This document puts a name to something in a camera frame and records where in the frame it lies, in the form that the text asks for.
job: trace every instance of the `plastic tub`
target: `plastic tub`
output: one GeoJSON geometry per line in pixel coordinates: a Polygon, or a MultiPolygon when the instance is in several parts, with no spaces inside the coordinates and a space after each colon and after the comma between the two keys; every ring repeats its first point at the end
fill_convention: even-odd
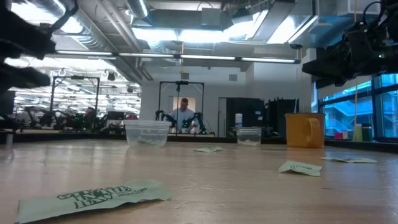
{"type": "Polygon", "coordinates": [[[171,125],[168,121],[124,120],[130,147],[162,147],[167,141],[171,125]]]}
{"type": "Polygon", "coordinates": [[[237,127],[236,138],[238,144],[242,146],[260,146],[261,144],[261,128],[237,127]]]}

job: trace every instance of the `workbench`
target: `workbench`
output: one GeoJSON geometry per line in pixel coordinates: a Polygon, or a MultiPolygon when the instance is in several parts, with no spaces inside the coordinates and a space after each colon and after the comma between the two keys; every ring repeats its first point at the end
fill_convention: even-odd
{"type": "Polygon", "coordinates": [[[398,223],[398,155],[326,147],[168,142],[128,149],[121,140],[17,143],[0,150],[1,223],[13,223],[18,200],[155,179],[169,201],[122,205],[39,223],[398,223]],[[222,152],[193,151],[220,146],[222,152]],[[321,156],[366,157],[345,164],[321,156]],[[286,161],[322,166],[321,177],[278,173],[286,161]]]}

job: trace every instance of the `green paper packet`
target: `green paper packet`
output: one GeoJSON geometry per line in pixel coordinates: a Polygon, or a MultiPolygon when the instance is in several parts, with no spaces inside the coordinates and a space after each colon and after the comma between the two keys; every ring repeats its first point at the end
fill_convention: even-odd
{"type": "Polygon", "coordinates": [[[20,200],[16,223],[33,222],[86,210],[114,208],[128,202],[169,198],[171,194],[158,181],[133,180],[116,187],[20,200]]]}
{"type": "Polygon", "coordinates": [[[373,159],[367,159],[367,158],[348,158],[348,159],[340,159],[340,158],[335,158],[335,157],[321,157],[321,159],[324,160],[329,160],[329,161],[337,161],[337,162],[358,162],[358,163],[375,163],[377,161],[373,159]]]}
{"type": "Polygon", "coordinates": [[[321,166],[305,164],[303,162],[287,161],[280,168],[279,172],[294,171],[314,177],[321,176],[321,166]]]}
{"type": "Polygon", "coordinates": [[[222,147],[203,147],[200,149],[194,149],[196,152],[219,152],[222,151],[222,147]]]}

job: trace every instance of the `fluorescent light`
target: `fluorescent light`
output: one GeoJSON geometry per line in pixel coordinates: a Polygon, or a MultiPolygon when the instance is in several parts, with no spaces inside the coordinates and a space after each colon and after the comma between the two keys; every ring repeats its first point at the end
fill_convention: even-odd
{"type": "Polygon", "coordinates": [[[116,57],[88,56],[87,59],[116,60],[116,57]]]}
{"type": "Polygon", "coordinates": [[[180,40],[188,43],[220,43],[226,41],[222,31],[183,30],[180,40]]]}
{"type": "Polygon", "coordinates": [[[90,51],[77,51],[77,50],[58,50],[58,54],[66,55],[100,55],[100,56],[111,56],[112,52],[90,52],[90,51]]]}
{"type": "Polygon", "coordinates": [[[225,29],[223,31],[225,38],[229,39],[232,37],[241,37],[241,36],[246,36],[246,34],[251,30],[251,27],[253,26],[254,21],[246,21],[246,22],[240,22],[238,24],[233,24],[231,27],[228,29],[225,29]]]}
{"type": "Polygon", "coordinates": [[[264,10],[262,12],[260,12],[260,14],[257,16],[257,19],[254,19],[254,15],[253,15],[253,20],[255,20],[252,29],[246,34],[246,40],[253,38],[254,34],[256,34],[257,30],[260,28],[262,22],[264,21],[264,19],[266,18],[268,14],[268,10],[264,10]]]}
{"type": "Polygon", "coordinates": [[[288,39],[295,33],[294,20],[291,16],[287,16],[286,19],[279,25],[272,36],[267,41],[267,44],[284,44],[288,39]]]}
{"type": "Polygon", "coordinates": [[[298,30],[298,32],[296,32],[296,34],[294,34],[293,37],[291,37],[287,42],[291,43],[295,39],[300,37],[300,35],[302,35],[304,33],[304,31],[307,30],[317,19],[318,19],[318,16],[314,16],[308,23],[306,23],[300,30],[298,30]]]}
{"type": "Polygon", "coordinates": [[[274,63],[294,63],[292,59],[277,59],[277,58],[249,58],[243,57],[243,62],[274,62],[274,63]]]}
{"type": "Polygon", "coordinates": [[[146,41],[177,40],[177,35],[172,29],[140,29],[132,28],[137,39],[146,41]]]}
{"type": "Polygon", "coordinates": [[[225,57],[225,56],[207,56],[207,55],[181,55],[181,58],[191,58],[191,59],[213,59],[213,60],[235,60],[235,57],[225,57]]]}
{"type": "Polygon", "coordinates": [[[174,55],[172,55],[172,54],[145,54],[145,53],[120,53],[119,56],[148,57],[148,58],[174,58],[174,55]]]}
{"type": "Polygon", "coordinates": [[[75,85],[68,85],[67,88],[69,88],[71,90],[75,90],[75,91],[80,91],[80,87],[75,86],[75,85]]]}

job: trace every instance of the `metal frame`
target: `metal frame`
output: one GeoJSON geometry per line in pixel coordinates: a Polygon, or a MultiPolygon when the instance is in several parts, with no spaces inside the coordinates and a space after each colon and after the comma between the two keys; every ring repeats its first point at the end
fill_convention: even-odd
{"type": "Polygon", "coordinates": [[[170,81],[160,81],[159,82],[159,99],[158,99],[158,106],[157,110],[160,110],[160,98],[162,97],[162,84],[163,83],[173,83],[177,85],[177,98],[180,97],[180,85],[189,85],[189,84],[200,84],[201,85],[201,113],[203,115],[204,113],[204,105],[205,105],[205,83],[203,82],[188,82],[188,81],[175,81],[175,82],[170,82],[170,81]]]}
{"type": "Polygon", "coordinates": [[[89,80],[97,80],[97,91],[96,91],[96,97],[95,97],[95,115],[97,115],[97,109],[98,109],[98,95],[100,93],[100,78],[98,77],[78,77],[77,76],[54,76],[52,77],[52,90],[51,90],[51,101],[50,101],[50,111],[53,110],[53,104],[54,104],[54,91],[55,87],[57,87],[55,81],[58,78],[70,78],[70,79],[89,79],[89,80]]]}

